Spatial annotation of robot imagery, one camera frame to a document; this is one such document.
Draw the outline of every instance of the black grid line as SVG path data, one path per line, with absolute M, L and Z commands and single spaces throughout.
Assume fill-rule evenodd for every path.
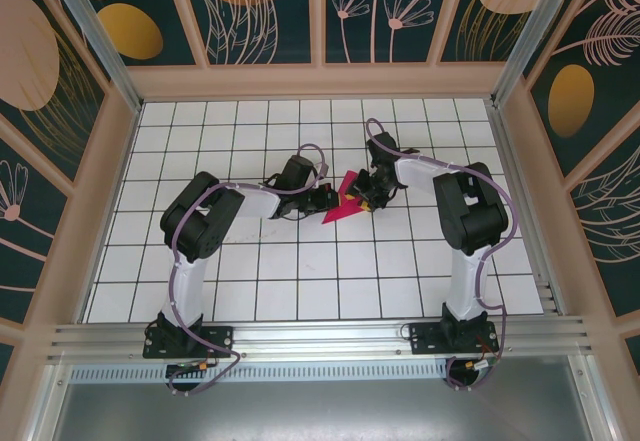
M 333 185 L 336 191 L 340 186 L 336 186 L 336 168 L 335 168 L 335 139 L 333 133 L 333 101 L 329 101 L 329 120 L 331 121 L 331 172 L 333 173 Z M 336 245 L 336 289 L 338 290 L 338 319 L 340 317 L 340 255 L 338 254 L 338 223 L 333 223 L 333 235 Z
M 276 123 L 278 125 L 281 126 L 295 126 L 298 129 L 298 144 L 300 144 L 301 141 L 301 128 L 302 128 L 302 124 L 305 125 L 314 125 L 314 124 L 320 124 L 320 125 L 329 125 L 330 128 L 330 133 L 331 133 L 331 147 L 330 149 L 327 149 L 327 151 L 329 151 L 331 153 L 332 158 L 334 158 L 334 162 L 331 163 L 331 170 L 333 173 L 332 176 L 332 180 L 333 183 L 335 185 L 336 182 L 336 166 L 335 166 L 335 156 L 337 153 L 341 152 L 341 151 L 360 151 L 363 150 L 364 151 L 364 157 L 367 161 L 367 164 L 369 163 L 370 160 L 370 156 L 369 153 L 366 149 L 366 141 L 367 141 L 367 136 L 363 130 L 363 139 L 365 141 L 365 144 L 362 148 L 359 147 L 335 147 L 335 136 L 336 136 L 336 132 L 334 130 L 335 127 L 335 123 L 333 121 L 333 114 L 334 114 L 334 105 L 333 105 L 333 101 L 334 100 L 327 100 L 329 101 L 329 122 L 326 122 L 325 119 L 322 119 L 322 122 L 313 122 L 313 123 L 302 123 L 302 104 L 300 102 L 300 100 L 296 100 L 298 102 L 298 121 L 297 123 L 291 122 L 291 123 Z M 358 100 L 360 103 L 360 111 L 361 111 L 361 115 L 362 118 L 364 119 L 364 102 L 363 99 Z M 160 153 L 162 153 L 162 160 L 160 163 L 160 171 L 159 171 L 159 175 L 157 178 L 152 178 L 152 176 L 148 176 L 149 178 L 152 179 L 136 179 L 136 180 L 127 180 L 127 177 L 130 173 L 130 168 L 131 168 L 131 161 L 132 161 L 132 156 L 134 154 L 134 151 L 132 151 L 132 153 L 130 153 L 129 155 L 129 159 L 127 162 L 127 168 L 125 170 L 125 178 L 124 181 L 127 183 L 135 183 L 135 182 L 155 182 L 157 183 L 155 186 L 155 192 L 154 192 L 154 199 L 153 199 L 153 205 L 152 205 L 152 209 L 130 209 L 130 210 L 121 210 L 121 201 L 122 201 L 122 193 L 123 193 L 123 189 L 124 189 L 124 183 L 123 183 L 123 188 L 121 189 L 120 193 L 119 193 L 119 198 L 118 198 L 118 202 L 116 205 L 116 214 L 118 213 L 128 213 L 128 212 L 135 212 L 135 213 L 148 213 L 149 215 L 149 225 L 147 226 L 147 230 L 146 230 L 146 236 L 145 236 L 145 243 L 144 244 L 112 244 L 112 241 L 114 240 L 114 238 L 112 238 L 113 235 L 113 227 L 114 227 L 114 222 L 115 222 L 115 217 L 113 219 L 113 222 L 110 225 L 110 232 L 109 232 L 109 236 L 107 239 L 107 244 L 104 246 L 103 248 L 103 259 L 101 261 L 101 267 L 100 267 L 100 273 L 98 274 L 98 279 L 96 281 L 96 289 L 94 289 L 94 293 L 92 296 L 92 299 L 90 300 L 90 304 L 89 307 L 87 308 L 89 314 L 87 316 L 87 320 L 88 318 L 91 316 L 91 311 L 93 309 L 93 305 L 94 305 L 94 301 L 96 299 L 96 295 L 99 295 L 99 293 L 97 293 L 97 284 L 99 282 L 99 276 L 103 271 L 103 267 L 105 266 L 104 263 L 104 257 L 106 255 L 107 249 L 110 247 L 132 247 L 132 246 L 140 246 L 142 247 L 142 254 L 140 256 L 139 259 L 139 265 L 138 265 L 138 275 L 135 281 L 130 281 L 130 282 L 105 282 L 105 284 L 135 284 L 135 288 L 134 288 L 134 293 L 133 293 L 133 298 L 131 299 L 131 305 L 130 305 L 130 309 L 129 309 L 129 319 L 131 319 L 132 317 L 132 313 L 133 313 L 133 306 L 134 303 L 136 302 L 136 297 L 138 295 L 138 286 L 139 283 L 153 283 L 153 282 L 166 282 L 166 279 L 162 279 L 162 280 L 157 280 L 157 281 L 141 281 L 140 280 L 140 276 L 141 276 L 141 269 L 142 269 L 142 265 L 143 265 L 143 261 L 144 261 L 144 257 L 145 254 L 147 254 L 147 247 L 151 247 L 151 246 L 159 246 L 161 244 L 158 244 L 159 241 L 156 240 L 151 240 L 151 242 L 146 242 L 150 236 L 151 233 L 151 224 L 154 222 L 154 216 L 157 217 L 157 213 L 161 213 L 163 210 L 161 209 L 157 209 L 156 208 L 156 203 L 158 202 L 158 197 L 160 194 L 160 188 L 161 188 L 161 183 L 163 181 L 165 182 L 170 182 L 170 183 L 179 183 L 180 181 L 183 181 L 185 183 L 188 183 L 189 181 L 191 181 L 191 179 L 162 179 L 163 177 L 163 171 L 165 170 L 166 164 L 167 162 L 169 162 L 169 159 L 167 158 L 167 153 L 195 153 L 195 158 L 196 158 L 196 164 L 195 164 L 195 172 L 197 172 L 198 169 L 198 164 L 200 162 L 201 159 L 201 155 L 202 153 L 207 153 L 207 152 L 219 152 L 219 153 L 228 153 L 229 154 L 229 166 L 228 166 L 228 178 L 231 178 L 231 171 L 232 171 L 232 167 L 233 167 L 233 158 L 234 158 L 234 154 L 239 153 L 239 152 L 251 152 L 251 151 L 260 151 L 260 150 L 256 150 L 256 149 L 236 149 L 236 145 L 237 145 L 237 140 L 236 140 L 236 127 L 237 127 L 237 116 L 238 116 L 238 110 L 240 108 L 240 102 L 236 102 L 235 103 L 235 119 L 234 119 L 234 128 L 233 128 L 233 134 L 232 134 L 232 138 L 231 138 L 231 149 L 220 149 L 220 150 L 202 150 L 200 149 L 202 147 L 202 142 L 203 142 L 203 137 L 204 137 L 204 128 L 205 126 L 231 126 L 231 123 L 225 123 L 225 124 L 218 124 L 218 123 L 214 123 L 211 125 L 205 125 L 205 119 L 208 113 L 208 110 L 214 109 L 215 104 L 213 106 L 209 106 L 209 104 L 213 104 L 213 103 L 207 103 L 205 105 L 205 109 L 204 109 L 204 113 L 203 113 L 203 122 L 199 123 L 199 124 L 194 124 L 194 125 L 186 125 L 186 124 L 180 124 L 180 125 L 175 125 L 175 115 L 176 115 L 176 111 L 178 108 L 178 105 L 176 103 L 172 103 L 173 104 L 173 113 L 172 113 L 172 119 L 171 119 L 171 124 L 169 126 L 165 125 L 157 125 L 158 127 L 163 127 L 163 128 L 169 128 L 169 133 L 167 135 L 167 139 L 166 139 L 166 143 L 165 143 L 165 150 L 164 151 L 135 151 L 135 154 L 147 154 L 147 153 L 153 153 L 156 154 L 158 156 L 156 156 L 156 163 L 157 161 L 160 160 Z M 433 135 L 431 132 L 431 126 L 430 126 L 430 122 L 428 121 L 428 113 L 426 111 L 426 107 L 424 104 L 424 100 L 421 101 L 421 105 L 422 105 L 422 109 L 424 110 L 424 115 L 425 118 L 427 119 L 427 121 L 408 121 L 408 122 L 403 122 L 402 124 L 422 124 L 422 123 L 427 123 L 427 129 L 429 132 L 429 141 L 431 146 L 428 149 L 433 149 Z M 277 148 L 277 149 L 269 149 L 268 148 L 268 134 L 269 134 L 269 128 L 270 128 L 270 124 L 273 123 L 269 123 L 268 122 L 268 117 L 271 114 L 270 113 L 270 108 L 271 108 L 271 103 L 267 103 L 267 113 L 266 113 L 266 123 L 251 123 L 251 124 L 245 124 L 243 123 L 243 126 L 265 126 L 265 146 L 264 146 L 264 158 L 263 158 L 263 168 L 262 168 L 262 175 L 263 178 L 266 175 L 266 167 L 267 167 L 267 157 L 266 154 L 270 153 L 270 152 L 292 152 L 294 151 L 293 149 L 285 149 L 285 148 Z M 453 120 L 443 120 L 443 121 L 438 121 L 438 123 L 441 122 L 445 122 L 445 123 L 452 123 L 452 122 L 457 122 L 458 123 L 458 129 L 460 130 L 461 136 L 462 136 L 462 145 L 457 145 L 457 146 L 438 146 L 438 148 L 442 148 L 442 149 L 446 149 L 446 148 L 457 148 L 457 149 L 464 149 L 465 150 L 465 154 L 467 157 L 467 160 L 470 160 L 470 155 L 469 155 L 469 146 L 467 143 L 467 139 L 465 137 L 464 131 L 462 130 L 462 124 L 459 120 L 459 114 L 458 114 L 458 106 L 457 104 L 454 102 L 454 108 L 456 109 L 456 117 L 458 118 L 458 121 L 453 121 Z M 396 115 L 396 105 L 393 102 L 393 100 L 391 100 L 391 110 L 393 113 L 393 121 L 385 121 L 385 125 L 388 125 L 389 128 L 391 128 L 391 126 L 394 127 L 395 129 L 395 135 L 397 136 L 397 132 L 400 129 L 400 123 L 397 120 L 397 115 Z M 477 122 L 485 122 L 486 120 L 477 120 Z M 340 122 L 338 123 L 339 125 L 361 125 L 361 122 Z M 144 127 L 145 128 L 150 128 L 156 125 L 149 125 L 149 124 L 145 124 Z M 192 128 L 195 126 L 198 126 L 199 132 L 200 132 L 200 139 L 199 139 L 199 146 L 196 150 L 185 150 L 185 151 L 168 151 L 168 143 L 170 141 L 171 138 L 171 134 L 173 131 L 173 128 L 175 127 L 188 127 L 191 126 Z M 141 132 L 140 132 L 140 126 L 138 126 L 138 128 L 136 129 L 135 132 L 135 139 L 134 139 L 134 144 L 133 146 L 135 147 L 135 144 L 138 142 L 139 136 L 140 136 Z M 489 148 L 489 149 L 493 149 L 493 150 L 497 150 L 495 145 L 491 145 L 491 146 L 473 146 L 473 148 Z M 247 180 L 247 181 L 251 181 L 254 182 L 257 176 L 251 177 L 251 178 L 234 178 L 234 180 Z M 313 241 L 308 241 L 308 242 L 304 242 L 304 244 L 328 244 L 328 243 L 334 243 L 335 244 L 335 253 L 336 253 L 336 273 L 335 273 L 335 282 L 336 282 L 336 288 L 337 288 L 337 303 L 338 303 L 338 319 L 342 319 L 342 313 L 341 313 L 341 299 L 340 299 L 340 282 L 342 279 L 346 280 L 352 280 L 352 279 L 376 279 L 377 280 L 377 284 L 378 284 L 378 301 L 379 301 L 379 310 L 380 310 L 380 314 L 379 317 L 384 317 L 383 313 L 382 313 L 382 292 L 381 292 L 381 286 L 380 286 L 380 280 L 381 279 L 402 279 L 402 278 L 410 278 L 410 279 L 417 279 L 418 282 L 418 294 L 420 296 L 420 304 L 421 304 L 421 309 L 424 315 L 424 303 L 423 303 L 423 299 L 422 299 L 422 286 L 420 285 L 419 280 L 420 279 L 428 279 L 428 278 L 441 278 L 443 276 L 421 276 L 419 274 L 418 271 L 418 266 L 417 266 L 417 251 L 416 251 L 416 246 L 415 244 L 412 244 L 412 249 L 414 251 L 414 264 L 415 264 L 415 270 L 416 270 L 416 275 L 415 276 L 380 276 L 380 271 L 379 271 L 379 260 L 378 260 L 378 248 L 384 246 L 384 243 L 398 243 L 398 242 L 407 242 L 407 241 L 412 241 L 413 243 L 418 242 L 418 241 L 441 241 L 442 237 L 428 237 L 428 238 L 415 238 L 414 237 L 414 226 L 413 226 L 413 220 L 412 216 L 411 216 L 411 208 L 418 208 L 418 207 L 434 207 L 433 203 L 416 203 L 416 204 L 411 204 L 409 197 L 406 193 L 406 191 L 404 193 L 400 193 L 401 195 L 405 196 L 405 205 L 403 206 L 389 206 L 390 209 L 406 209 L 407 210 L 407 215 L 408 215 L 408 221 L 409 221 L 409 231 L 408 234 L 405 236 L 403 236 L 402 239 L 385 239 L 385 240 L 378 240 L 377 239 L 377 234 L 376 233 L 376 223 L 375 220 L 373 218 L 373 216 L 371 216 L 371 223 L 372 223 L 372 235 L 371 237 L 367 237 L 367 236 L 362 236 L 363 238 L 366 239 L 351 239 L 351 240 L 345 240 L 342 241 L 339 239 L 338 237 L 338 227 L 337 227 L 337 223 L 334 223 L 334 228 L 333 228 L 333 235 L 334 235 L 334 240 L 313 240 Z M 229 242 L 229 243 L 223 243 L 223 245 L 221 246 L 219 252 L 218 252 L 218 266 L 217 266 L 217 273 L 216 273 L 216 286 L 215 286 L 215 290 L 214 290 L 214 299 L 213 299 L 213 307 L 212 307 L 212 313 L 211 313 L 211 317 L 212 319 L 215 319 L 215 312 L 216 312 L 216 306 L 217 306 L 217 296 L 218 296 L 218 285 L 219 282 L 254 282 L 255 287 L 256 287 L 256 291 L 255 291 L 255 300 L 254 300 L 254 320 L 257 321 L 257 308 L 258 308 L 258 300 L 259 300 L 259 283 L 260 283 L 260 255 L 261 253 L 261 245 L 262 244 L 273 244 L 270 243 L 269 241 L 262 241 L 262 236 L 263 236 L 263 230 L 264 230 L 264 225 L 263 222 L 260 221 L 260 227 L 259 227 L 259 238 L 257 242 Z M 296 225 L 296 238 L 295 241 L 274 241 L 274 243 L 276 244 L 296 244 L 296 274 L 295 274 L 295 281 L 296 281 L 296 319 L 300 319 L 300 282 L 306 282 L 306 281 L 319 281 L 318 279 L 300 279 L 300 263 L 299 263 L 299 257 L 300 257 L 300 244 L 302 244 L 302 242 L 300 241 L 300 223 L 297 222 Z M 368 277 L 368 276 L 357 276 L 357 277 L 341 277 L 340 276 L 340 271 L 339 271 L 339 244 L 338 243 L 369 243 L 369 242 L 373 242 L 373 246 L 374 246 L 374 255 L 375 255 L 375 262 L 376 262 L 376 276 L 375 277 Z M 257 245 L 258 246 L 258 256 L 257 256 L 257 270 L 256 270 L 256 277 L 255 279 L 247 279 L 247 280 L 220 280 L 220 270 L 221 270 L 221 261 L 222 261 L 222 254 L 223 251 L 225 250 L 226 246 L 230 246 L 230 245 Z M 496 262 L 495 259 L 492 259 L 493 265 L 494 265 L 494 273 L 497 273 L 498 270 L 496 269 Z M 503 275 L 499 275 L 499 276 L 533 276 L 531 270 L 529 270 L 529 272 L 524 272 L 524 273 L 508 273 L 508 274 L 503 274 Z M 502 297 L 502 300 L 504 302 L 504 296 L 502 294 L 502 286 L 501 286 L 501 282 L 500 282 L 500 277 L 498 277 L 497 274 L 489 274 L 489 276 L 496 276 L 496 281 L 498 282 L 498 287 L 500 289 L 500 294 Z M 278 280 L 271 280 L 271 281 L 286 281 L 286 282 L 291 282 L 294 279 L 278 279 Z
M 301 134 L 302 124 L 300 121 L 300 116 L 302 113 L 300 112 L 300 110 L 301 110 L 300 101 L 298 101 L 298 146 L 302 146 L 302 143 L 300 141 L 300 137 L 302 136 Z M 289 221 L 289 222 L 296 223 L 296 241 L 297 241 L 296 242 L 296 321 L 298 321 L 300 319 L 300 301 L 299 301 L 299 298 L 300 298 L 300 221 Z
M 169 129 L 169 136 L 167 136 L 167 144 L 166 147 L 169 147 L 169 140 L 171 139 L 171 130 L 173 129 L 173 118 L 176 115 L 176 107 L 178 106 L 178 103 L 175 103 L 173 105 L 173 113 L 171 114 L 171 128 Z M 165 149 L 165 152 L 162 155 L 162 163 L 160 165 L 160 176 L 162 176 L 162 170 L 164 169 L 164 160 L 167 156 L 167 151 Z M 160 182 L 158 182 L 158 186 L 156 186 L 156 194 L 155 197 L 153 199 L 153 205 L 155 206 L 156 204 L 156 199 L 158 198 L 158 191 L 160 190 Z M 151 230 L 151 220 L 153 219 L 153 215 L 149 218 L 149 225 L 147 226 L 147 235 L 145 237 L 148 238 L 149 237 L 149 231 Z M 136 302 L 136 294 L 138 292 L 138 283 L 140 282 L 140 274 L 142 273 L 142 263 L 144 262 L 144 254 L 147 251 L 147 247 L 145 245 L 145 247 L 142 250 L 142 257 L 140 258 L 140 265 L 138 266 L 138 276 L 136 278 L 136 285 L 133 288 L 133 298 L 131 298 L 131 308 L 129 309 L 129 317 L 127 318 L 127 321 L 131 322 L 131 315 L 133 314 L 133 306 Z
M 262 179 L 266 179 L 267 177 L 267 146 L 269 145 L 269 109 L 271 108 L 271 102 L 267 103 L 267 119 L 264 131 L 264 159 L 262 163 Z M 233 142 L 235 144 L 236 138 L 235 133 L 233 137 Z M 253 309 L 253 320 L 256 321 L 258 319 L 258 287 L 260 285 L 260 256 L 261 256 L 261 247 L 262 247 L 262 226 L 264 222 L 260 219 L 260 228 L 258 233 L 258 266 L 256 267 L 256 296 L 254 300 L 254 309 Z
M 360 100 L 360 109 L 362 109 L 362 119 L 364 119 L 364 103 L 362 100 Z M 364 137 L 364 144 L 366 146 L 368 141 L 366 129 L 364 130 L 363 137 Z M 371 160 L 369 159 L 368 152 L 366 152 L 366 160 L 367 160 L 367 166 L 369 166 L 371 163 Z M 373 215 L 371 216 L 371 233 L 373 236 L 373 255 L 376 260 L 376 278 L 378 280 L 378 302 L 380 303 L 380 317 L 383 318 L 384 314 L 382 311 L 382 289 L 380 288 L 380 270 L 378 269 L 378 247 L 376 246 L 376 223 L 375 223 L 375 220 L 373 219 Z
M 431 139 L 431 130 L 429 129 L 429 118 L 427 116 L 427 109 L 424 105 L 424 100 L 422 101 L 422 108 L 424 109 L 424 117 L 427 121 L 427 130 L 429 131 L 429 141 L 433 144 L 433 140 Z M 396 120 L 396 129 L 398 129 L 398 120 L 396 118 L 395 106 L 393 107 L 393 117 Z M 413 237 L 413 221 L 411 220 L 411 207 L 409 206 L 409 196 L 405 192 L 404 195 L 407 197 L 407 215 L 409 216 L 409 232 L 411 233 L 411 249 L 413 249 L 413 262 L 416 266 L 416 280 L 418 282 L 418 296 L 420 297 L 420 310 L 422 311 L 422 317 L 424 317 L 424 301 L 422 300 L 422 286 L 420 284 L 420 272 L 418 271 L 418 254 L 416 253 L 416 244 L 415 239 Z
M 236 114 L 235 114 L 235 119 L 234 119 L 234 123 L 233 123 L 233 139 L 235 139 L 236 137 L 236 121 L 238 120 L 238 105 L 240 103 L 236 102 Z M 229 155 L 229 172 L 227 173 L 227 179 L 231 179 L 231 163 L 233 161 L 233 151 L 231 151 L 231 154 Z M 216 315 L 216 304 L 218 303 L 218 286 L 220 285 L 218 279 L 220 278 L 220 266 L 222 265 L 222 251 L 224 250 L 224 243 L 222 244 L 222 246 L 220 246 L 220 248 L 218 249 L 218 269 L 216 270 L 216 289 L 215 289 L 215 293 L 214 293 L 214 297 L 213 297 L 213 312 L 211 313 L 211 320 L 215 321 L 215 315 Z
M 340 126 L 346 126 L 347 124 L 354 124 L 354 123 L 338 123 Z M 390 121 L 387 121 L 383 124 L 392 124 Z M 286 124 L 276 124 L 276 125 L 272 125 L 272 126 L 294 126 L 294 125 L 286 125 Z M 411 146 L 412 148 L 437 148 L 437 149 L 460 149 L 460 148 L 464 148 L 465 146 Z M 470 148 L 489 148 L 489 149 L 495 149 L 495 146 L 469 146 Z M 355 151 L 355 150 L 359 150 L 359 149 L 366 149 L 366 148 L 332 148 L 335 151 Z M 286 151 L 295 151 L 296 148 L 270 148 L 268 149 L 268 152 L 286 152 Z M 171 151 L 169 151 L 169 153 L 181 153 L 181 154 L 185 154 L 185 153 L 230 153 L 232 150 L 231 149 L 186 149 L 186 150 L 174 150 L 172 149 Z M 259 151 L 259 149 L 233 149 L 234 152 L 255 152 L 255 151 Z M 160 154 L 162 151 L 136 151 L 135 154 Z

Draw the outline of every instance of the robotic arm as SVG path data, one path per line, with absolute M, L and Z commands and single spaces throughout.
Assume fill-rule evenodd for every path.
M 443 303 L 442 319 L 437 323 L 410 325 L 412 351 L 415 354 L 477 353 L 481 347 L 478 339 L 486 340 L 486 344 L 497 351 L 495 327 L 476 297 L 476 273 L 487 251 L 500 242 L 500 235 L 508 226 L 498 193 L 477 176 L 388 152 L 383 148 L 391 151 L 398 148 L 387 132 L 367 141 L 367 147 L 373 171 L 361 170 L 347 194 L 360 197 L 362 205 L 371 211 L 385 208 L 399 189 L 412 187 L 434 194 L 444 237 L 453 250 L 451 288 Z M 415 152 L 408 150 L 403 154 Z M 490 178 L 489 170 L 482 163 L 468 168 Z M 147 329 L 145 357 L 196 358 L 207 354 L 206 348 L 179 326 L 173 308 L 177 308 L 190 331 L 214 344 L 230 347 L 232 328 L 223 327 L 226 337 L 223 332 L 223 338 L 207 338 L 219 333 L 202 326 L 200 303 L 207 258 L 220 247 L 237 216 L 278 219 L 294 209 L 309 215 L 337 207 L 338 195 L 328 183 L 301 190 L 312 173 L 316 178 L 323 174 L 318 176 L 313 163 L 298 154 L 291 157 L 281 174 L 267 180 L 266 183 L 273 181 L 273 185 L 265 184 L 279 193 L 296 191 L 295 194 L 275 194 L 267 189 L 244 189 L 237 185 L 218 189 L 204 199 L 200 205 L 202 211 L 194 211 L 178 235 L 175 304 L 172 306 L 167 299 L 155 322 L 157 327 Z M 217 184 L 218 179 L 201 172 L 167 209 L 161 228 L 168 246 L 187 211 L 205 191 Z M 483 271 L 480 298 L 485 284 L 486 271 Z M 461 382 L 468 385 L 474 380 L 462 379 Z
M 497 191 L 476 176 L 400 157 L 380 145 L 399 151 L 387 132 L 369 139 L 367 147 L 374 171 L 361 170 L 347 194 L 362 198 L 363 206 L 371 211 L 386 207 L 399 189 L 418 188 L 435 195 L 440 226 L 453 250 L 451 287 L 443 304 L 442 319 L 437 326 L 423 323 L 416 326 L 415 331 L 410 327 L 411 339 L 419 341 L 412 343 L 414 353 L 473 353 L 478 347 L 478 337 L 497 351 L 495 327 L 487 320 L 487 312 L 478 302 L 475 291 L 476 273 L 485 253 L 500 242 L 501 233 L 508 227 L 507 214 Z M 407 150 L 403 154 L 415 152 Z M 491 177 L 482 163 L 468 167 Z M 487 270 L 483 270 L 480 298 L 484 296 L 486 280 Z
M 282 173 L 269 178 L 265 186 L 280 192 L 296 191 L 305 186 L 310 176 L 318 174 L 314 164 L 299 154 L 291 156 Z M 171 247 L 178 224 L 189 208 L 212 186 L 220 181 L 207 172 L 198 173 L 184 188 L 176 200 L 164 212 L 160 227 L 165 233 L 164 242 Z M 208 258 L 220 247 L 233 220 L 236 217 L 257 217 L 279 219 L 297 210 L 304 216 L 328 211 L 339 205 L 338 193 L 330 183 L 297 194 L 277 195 L 271 190 L 222 188 L 213 192 L 186 220 L 178 237 L 179 262 L 174 279 L 175 307 L 182 321 L 198 336 L 207 338 L 218 333 L 206 331 L 202 327 L 202 288 Z M 147 328 L 143 356 L 147 358 L 204 357 L 206 349 L 180 328 L 174 315 L 171 300 L 167 297 L 155 328 Z M 230 335 L 223 334 L 222 340 L 230 346 Z

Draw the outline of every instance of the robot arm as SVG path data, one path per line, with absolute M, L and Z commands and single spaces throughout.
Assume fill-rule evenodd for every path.
M 302 188 L 310 176 L 317 176 L 313 163 L 300 155 L 291 156 L 282 173 L 273 175 L 272 188 L 294 191 Z M 164 212 L 160 227 L 165 233 L 164 242 L 171 246 L 178 223 L 187 210 L 210 187 L 220 181 L 207 172 L 198 173 L 184 188 L 176 200 Z M 338 206 L 338 194 L 330 183 L 294 194 L 277 195 L 267 190 L 222 188 L 215 191 L 187 219 L 178 237 L 179 261 L 174 280 L 175 306 L 183 322 L 195 333 L 202 331 L 202 289 L 209 258 L 219 249 L 236 217 L 278 219 L 296 209 L 303 215 L 328 211 Z M 197 343 L 186 335 L 175 318 L 171 301 L 167 297 L 156 320 L 157 328 L 147 330 L 147 346 L 162 345 L 153 349 L 162 357 L 189 357 Z M 155 333 L 155 339 L 148 335 Z M 146 357 L 151 355 L 145 349 Z
M 387 132 L 374 139 L 399 151 Z M 475 346 L 476 336 L 492 328 L 476 297 L 476 273 L 483 255 L 500 242 L 501 233 L 508 227 L 507 214 L 497 191 L 476 176 L 391 154 L 371 139 L 367 147 L 375 171 L 361 170 L 347 193 L 361 197 L 371 211 L 386 207 L 398 189 L 411 187 L 435 195 L 440 226 L 453 250 L 451 287 L 443 305 L 439 330 L 449 352 Z M 491 177 L 482 163 L 471 164 L 469 168 Z M 484 296 L 486 279 L 484 269 L 480 297 Z

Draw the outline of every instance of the metal extrusion bar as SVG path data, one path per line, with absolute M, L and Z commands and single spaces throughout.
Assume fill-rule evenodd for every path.
M 564 0 L 538 1 L 493 89 L 493 99 L 497 106 L 504 104 L 511 94 L 563 2 Z
M 64 2 L 131 110 L 140 111 L 140 96 L 129 78 L 122 58 L 114 49 L 89 0 L 64 0 Z
M 499 332 L 500 319 L 490 318 Z M 234 349 L 250 362 L 314 362 L 415 359 L 403 339 L 402 321 L 237 323 Z M 60 326 L 48 353 L 51 364 L 145 363 L 144 324 Z M 564 356 L 590 352 L 580 317 L 513 316 L 507 323 L 505 356 Z M 425 356 L 448 358 L 452 354 Z M 170 360 L 157 360 L 158 363 Z
M 557 310 L 559 313 L 566 313 L 566 305 L 562 298 L 562 293 L 558 288 L 551 258 L 543 242 L 542 228 L 535 215 L 535 207 L 531 199 L 531 193 L 529 193 L 526 183 L 524 182 L 522 165 L 513 148 L 511 135 L 502 117 L 502 112 L 499 108 L 496 109 L 495 107 L 487 105 L 487 113 L 491 121 L 491 129 L 496 140 L 496 146 L 503 161 L 502 165 L 504 166 L 505 175 L 507 179 L 512 182 L 511 195 L 520 208 L 520 222 L 523 226 L 522 233 L 523 236 L 525 236 L 529 256 L 532 258 L 532 264 L 539 275 L 536 282 L 548 283 L 551 288 L 553 296 L 552 302 L 555 302 L 555 308 L 552 309 L 552 306 L 549 306 L 550 303 L 548 300 L 543 303 L 543 307 L 545 308 L 545 312 L 548 310 Z

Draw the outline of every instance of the vent slot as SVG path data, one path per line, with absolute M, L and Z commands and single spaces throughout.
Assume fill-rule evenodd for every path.
M 71 373 L 71 384 L 153 384 L 167 382 L 168 365 L 149 364 L 123 367 L 122 365 L 80 365 Z M 175 380 L 209 381 L 225 365 L 207 371 L 188 373 Z M 403 361 L 348 361 L 318 363 L 250 363 L 242 362 L 221 382 L 258 381 L 343 381 L 385 379 L 444 378 L 445 360 Z

